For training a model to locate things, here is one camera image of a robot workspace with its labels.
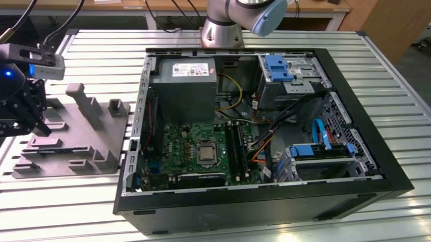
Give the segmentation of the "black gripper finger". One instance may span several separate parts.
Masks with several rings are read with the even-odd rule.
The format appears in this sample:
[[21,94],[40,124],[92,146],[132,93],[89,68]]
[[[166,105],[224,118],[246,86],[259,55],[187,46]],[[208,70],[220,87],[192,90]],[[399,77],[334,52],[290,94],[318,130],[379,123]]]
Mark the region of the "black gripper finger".
[[48,137],[51,129],[44,123],[43,116],[43,112],[47,110],[44,80],[27,79],[21,95],[28,116],[27,120],[33,127],[35,134]]
[[1,138],[27,135],[32,125],[27,119],[7,106],[1,105]]

